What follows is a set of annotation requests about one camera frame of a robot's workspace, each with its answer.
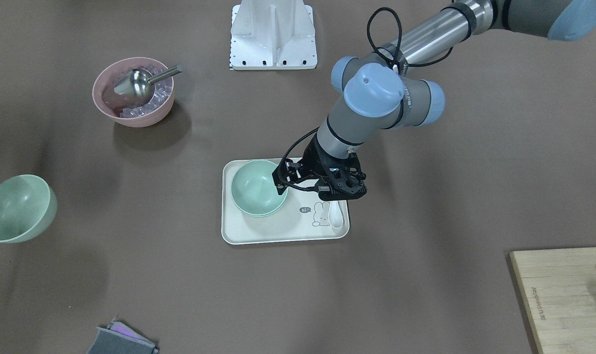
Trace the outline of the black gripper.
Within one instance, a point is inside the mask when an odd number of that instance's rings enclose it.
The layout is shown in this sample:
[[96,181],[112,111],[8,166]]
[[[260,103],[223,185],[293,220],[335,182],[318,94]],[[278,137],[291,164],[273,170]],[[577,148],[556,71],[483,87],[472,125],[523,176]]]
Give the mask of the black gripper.
[[323,150],[313,136],[299,161],[289,159],[289,153],[308,135],[293,143],[273,172],[276,191],[283,195],[293,188],[313,191],[322,201],[355,200],[367,194],[365,179],[358,155],[351,150],[346,158],[336,158]]

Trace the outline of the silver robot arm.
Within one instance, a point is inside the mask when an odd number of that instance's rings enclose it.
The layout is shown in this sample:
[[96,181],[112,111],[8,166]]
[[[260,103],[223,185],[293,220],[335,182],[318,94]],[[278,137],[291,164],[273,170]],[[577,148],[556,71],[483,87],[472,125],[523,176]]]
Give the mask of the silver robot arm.
[[314,191],[323,201],[367,193],[357,150],[378,130],[421,127],[442,115],[445,94],[435,82],[406,76],[433,65],[451,49],[490,29],[572,42],[596,27],[596,0],[454,0],[439,13],[363,58],[341,58],[331,84],[341,96],[302,159],[282,157],[272,177],[278,195]]

